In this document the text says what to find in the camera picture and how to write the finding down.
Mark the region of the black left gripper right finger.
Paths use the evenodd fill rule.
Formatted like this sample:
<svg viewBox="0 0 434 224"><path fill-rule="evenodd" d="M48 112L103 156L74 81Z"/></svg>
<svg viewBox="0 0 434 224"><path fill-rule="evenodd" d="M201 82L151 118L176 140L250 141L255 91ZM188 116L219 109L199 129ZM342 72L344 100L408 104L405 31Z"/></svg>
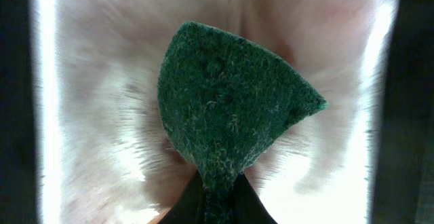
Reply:
<svg viewBox="0 0 434 224"><path fill-rule="evenodd" d="M244 174L234 183L232 206L234 224L277 224Z"/></svg>

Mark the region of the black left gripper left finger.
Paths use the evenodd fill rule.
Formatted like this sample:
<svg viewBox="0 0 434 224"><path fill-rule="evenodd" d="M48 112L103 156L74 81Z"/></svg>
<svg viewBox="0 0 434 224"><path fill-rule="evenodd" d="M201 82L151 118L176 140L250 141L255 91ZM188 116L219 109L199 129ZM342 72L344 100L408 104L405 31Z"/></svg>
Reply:
<svg viewBox="0 0 434 224"><path fill-rule="evenodd" d="M174 206L158 224L203 224L205 191L201 175L196 171Z"/></svg>

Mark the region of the green scrub sponge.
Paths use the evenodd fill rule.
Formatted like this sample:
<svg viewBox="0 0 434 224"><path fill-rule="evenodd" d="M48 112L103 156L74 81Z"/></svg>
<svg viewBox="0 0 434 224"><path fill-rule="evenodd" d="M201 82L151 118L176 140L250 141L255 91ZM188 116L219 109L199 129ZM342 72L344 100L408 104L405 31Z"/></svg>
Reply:
<svg viewBox="0 0 434 224"><path fill-rule="evenodd" d="M280 56L197 22L173 36L157 100L169 140L201 175L203 223L233 223L237 177L288 128L327 106Z"/></svg>

